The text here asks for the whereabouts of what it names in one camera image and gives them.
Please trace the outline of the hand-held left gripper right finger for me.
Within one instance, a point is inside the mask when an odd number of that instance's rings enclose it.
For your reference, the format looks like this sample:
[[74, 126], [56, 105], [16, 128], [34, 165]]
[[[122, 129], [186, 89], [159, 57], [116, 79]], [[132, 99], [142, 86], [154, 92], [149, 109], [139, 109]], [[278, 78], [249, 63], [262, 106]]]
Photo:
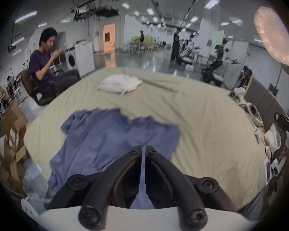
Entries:
[[208, 223], [205, 208], [237, 212], [216, 179], [184, 175], [150, 145], [145, 153], [146, 194], [156, 209], [177, 207], [182, 230], [202, 230]]

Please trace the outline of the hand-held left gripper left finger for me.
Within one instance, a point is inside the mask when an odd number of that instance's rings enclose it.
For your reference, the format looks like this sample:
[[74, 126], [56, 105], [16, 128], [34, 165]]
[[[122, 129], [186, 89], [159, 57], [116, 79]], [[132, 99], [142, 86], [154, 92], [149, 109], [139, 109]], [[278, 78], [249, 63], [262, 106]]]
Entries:
[[135, 146], [106, 170], [70, 176], [52, 198], [48, 209], [81, 206], [78, 221], [87, 230], [106, 226], [108, 206], [128, 209], [139, 194], [141, 146]]

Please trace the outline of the person's right hand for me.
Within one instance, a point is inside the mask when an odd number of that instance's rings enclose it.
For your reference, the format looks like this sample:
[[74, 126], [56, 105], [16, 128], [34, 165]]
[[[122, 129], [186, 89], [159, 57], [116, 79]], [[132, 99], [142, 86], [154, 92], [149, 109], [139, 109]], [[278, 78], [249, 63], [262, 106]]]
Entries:
[[281, 169], [281, 175], [285, 180], [286, 178], [289, 178], [289, 149], [287, 149], [287, 147], [283, 148], [279, 159], [279, 164], [281, 164], [281, 161], [284, 159], [284, 165]]

